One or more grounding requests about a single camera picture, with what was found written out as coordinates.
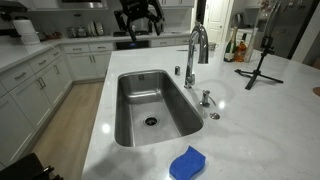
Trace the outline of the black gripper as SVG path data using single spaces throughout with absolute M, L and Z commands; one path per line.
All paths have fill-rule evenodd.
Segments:
M 119 28 L 127 31 L 133 42 L 136 41 L 136 35 L 132 29 L 131 21 L 140 18 L 148 18 L 154 24 L 156 34 L 161 34 L 161 25 L 164 19 L 164 14 L 159 3 L 155 3 L 155 0 L 120 0 L 120 3 L 123 11 L 117 10 L 114 12 L 114 15 Z M 152 14 L 148 10 L 150 5 L 154 7 L 156 14 Z M 129 20 L 124 21 L 123 12 Z

